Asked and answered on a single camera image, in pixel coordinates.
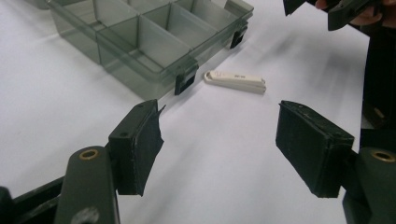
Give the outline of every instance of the gray plastic box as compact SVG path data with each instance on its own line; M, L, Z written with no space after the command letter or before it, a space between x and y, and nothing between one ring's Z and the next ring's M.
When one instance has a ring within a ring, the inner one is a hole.
M180 94L219 50L236 46L253 7L228 0L51 0L59 34L143 99Z

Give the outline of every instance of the white table surface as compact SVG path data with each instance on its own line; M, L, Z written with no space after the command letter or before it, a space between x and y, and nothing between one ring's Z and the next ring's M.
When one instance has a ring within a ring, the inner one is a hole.
M198 78L164 96L162 151L145 196L119 197L121 223L346 223L344 192L316 198L277 149L278 104L308 105L359 139L369 39L350 27L329 33L327 15L308 4L285 17L281 0L247 2L255 9L243 43L197 76L261 76L267 92ZM64 175L73 152L104 146L140 102L60 38L48 10L0 2L0 185L13 197Z

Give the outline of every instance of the box latch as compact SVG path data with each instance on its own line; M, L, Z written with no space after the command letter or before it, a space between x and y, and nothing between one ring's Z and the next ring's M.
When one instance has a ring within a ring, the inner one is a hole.
M235 48L239 43L242 42L244 38L244 34L248 29L248 22L246 21L242 27L233 34L233 41L231 42L230 49Z
M176 76L175 95L180 95L195 80L195 74L197 73L199 65L194 59L191 61L191 66L181 69Z

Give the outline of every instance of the white clip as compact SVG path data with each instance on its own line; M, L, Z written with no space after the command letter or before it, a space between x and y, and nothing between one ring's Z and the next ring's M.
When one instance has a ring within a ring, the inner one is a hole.
M240 91L250 91L258 94L264 94L266 91L265 81L261 77L209 71L204 74L204 80L207 84Z

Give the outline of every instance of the metal screw hole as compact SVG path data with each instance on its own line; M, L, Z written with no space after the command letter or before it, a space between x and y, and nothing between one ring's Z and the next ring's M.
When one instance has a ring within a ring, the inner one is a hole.
M98 150L88 149L81 152L81 154L79 154L79 158L84 161L89 161L95 159L98 156L98 154L99 154Z
M373 151L372 156L380 161L396 162L396 158L385 151Z

